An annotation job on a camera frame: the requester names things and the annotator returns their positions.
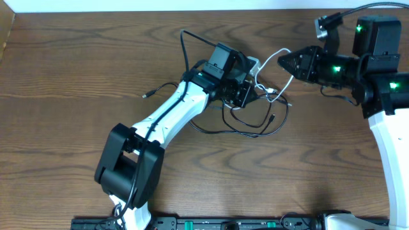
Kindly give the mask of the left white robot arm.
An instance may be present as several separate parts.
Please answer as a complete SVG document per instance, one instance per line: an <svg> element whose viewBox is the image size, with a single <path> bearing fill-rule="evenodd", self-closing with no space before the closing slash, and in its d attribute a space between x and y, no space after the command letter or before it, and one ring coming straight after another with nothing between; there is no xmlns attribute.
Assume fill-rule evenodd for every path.
<svg viewBox="0 0 409 230"><path fill-rule="evenodd" d="M146 229L151 220L148 199L158 185L169 143L215 100L245 107L254 94L251 77L259 68L258 59L218 43L209 60L186 69L176 91L155 112L131 127L117 124L95 172L95 181L116 210L99 227Z"/></svg>

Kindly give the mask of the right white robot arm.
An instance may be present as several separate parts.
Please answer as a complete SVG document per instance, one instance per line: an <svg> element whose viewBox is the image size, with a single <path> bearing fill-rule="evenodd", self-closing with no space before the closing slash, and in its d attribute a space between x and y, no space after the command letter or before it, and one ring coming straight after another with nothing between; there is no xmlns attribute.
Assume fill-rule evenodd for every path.
<svg viewBox="0 0 409 230"><path fill-rule="evenodd" d="M340 13L314 23L324 46L291 52L278 64L300 81L351 90L349 102L362 108L381 155L390 208L384 229L408 229L408 73L398 70L401 22L359 17L352 57L337 53Z"/></svg>

